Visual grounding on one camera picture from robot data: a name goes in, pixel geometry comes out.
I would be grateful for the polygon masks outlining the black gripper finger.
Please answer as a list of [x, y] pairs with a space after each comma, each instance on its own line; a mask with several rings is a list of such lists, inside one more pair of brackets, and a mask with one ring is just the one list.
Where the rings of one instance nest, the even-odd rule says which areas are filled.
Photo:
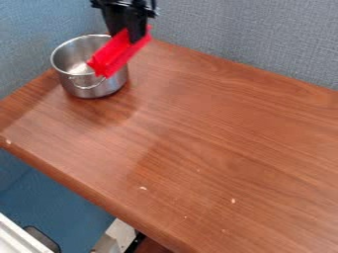
[[113, 37], [125, 28], [122, 6], [104, 6], [101, 10], [109, 36]]
[[136, 43], [146, 33], [146, 11], [129, 6], [126, 8], [125, 26], [129, 33], [129, 42]]

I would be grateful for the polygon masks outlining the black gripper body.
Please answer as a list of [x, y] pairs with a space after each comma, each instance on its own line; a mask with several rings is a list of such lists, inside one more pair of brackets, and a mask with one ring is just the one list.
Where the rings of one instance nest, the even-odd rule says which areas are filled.
[[89, 0], [90, 7], [101, 11], [121, 13], [126, 8], [142, 10], [149, 18], [158, 15], [157, 0]]

